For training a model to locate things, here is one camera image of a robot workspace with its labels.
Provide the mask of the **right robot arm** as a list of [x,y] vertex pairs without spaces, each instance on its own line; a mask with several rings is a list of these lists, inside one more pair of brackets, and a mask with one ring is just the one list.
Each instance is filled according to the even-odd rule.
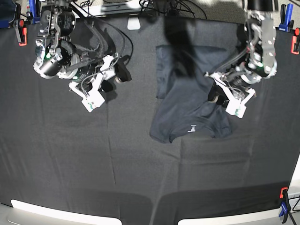
[[[76,16],[92,33],[90,47],[71,42],[76,26]],[[104,102],[103,93],[114,90],[113,81],[125,83],[131,80],[122,58],[127,36],[110,23],[122,38],[122,47],[116,51],[106,30],[89,22],[73,0],[48,0],[41,8],[40,28],[36,37],[35,72],[44,79],[69,80],[69,90],[81,97],[88,112]]]

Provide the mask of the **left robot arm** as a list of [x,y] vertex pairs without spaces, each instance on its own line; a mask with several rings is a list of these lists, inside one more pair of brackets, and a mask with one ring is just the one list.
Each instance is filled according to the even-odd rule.
[[223,106],[228,114],[238,118],[243,118],[247,102],[256,96],[252,85],[275,76],[278,67],[273,20],[278,1],[249,0],[243,8],[245,48],[204,75],[214,81],[208,101]]

